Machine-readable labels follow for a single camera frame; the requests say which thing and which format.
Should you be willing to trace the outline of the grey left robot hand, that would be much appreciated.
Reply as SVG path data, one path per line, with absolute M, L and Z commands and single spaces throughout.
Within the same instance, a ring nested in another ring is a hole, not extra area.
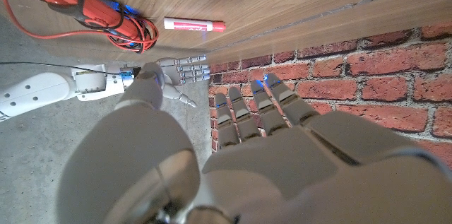
M 450 223 L 451 169 L 401 135 L 318 113 L 276 75 L 215 96 L 220 149 L 199 165 L 145 64 L 64 168 L 58 223 Z

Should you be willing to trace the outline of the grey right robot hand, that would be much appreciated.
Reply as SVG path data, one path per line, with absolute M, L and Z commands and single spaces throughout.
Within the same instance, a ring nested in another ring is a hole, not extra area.
M 137 78 L 155 78 L 157 85 L 162 89 L 164 98 L 179 100 L 191 107 L 197 107 L 195 101 L 177 90 L 176 87 L 186 83 L 208 80 L 210 78 L 209 65 L 201 63 L 205 60 L 205 55 L 159 59 L 143 65 L 137 74 Z

